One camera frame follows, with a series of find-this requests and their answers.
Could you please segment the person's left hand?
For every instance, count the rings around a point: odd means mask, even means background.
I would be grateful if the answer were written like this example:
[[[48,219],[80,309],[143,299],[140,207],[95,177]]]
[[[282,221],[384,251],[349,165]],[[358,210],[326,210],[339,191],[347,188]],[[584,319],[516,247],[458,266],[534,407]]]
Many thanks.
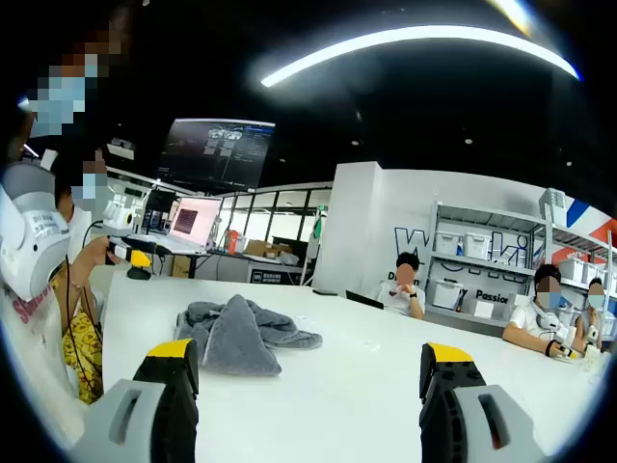
[[[121,259],[117,257],[110,249],[110,241],[107,237],[101,236],[92,240],[85,248],[84,252],[87,256],[87,261],[92,266],[103,264],[118,264]]]

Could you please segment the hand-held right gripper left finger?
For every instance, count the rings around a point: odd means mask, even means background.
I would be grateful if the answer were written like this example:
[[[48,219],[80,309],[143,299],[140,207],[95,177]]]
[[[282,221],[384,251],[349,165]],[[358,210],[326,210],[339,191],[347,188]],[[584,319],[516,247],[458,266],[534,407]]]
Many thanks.
[[[131,380],[92,407],[69,451],[72,462],[194,462],[199,411],[197,344],[152,348]]]

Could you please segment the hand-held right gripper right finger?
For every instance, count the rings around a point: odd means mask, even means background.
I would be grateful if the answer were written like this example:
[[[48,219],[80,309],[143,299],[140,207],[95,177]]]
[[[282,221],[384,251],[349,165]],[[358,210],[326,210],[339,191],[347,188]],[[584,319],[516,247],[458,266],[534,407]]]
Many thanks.
[[[543,462],[533,420],[499,385],[488,385],[472,357],[422,345],[419,373],[423,462]]]

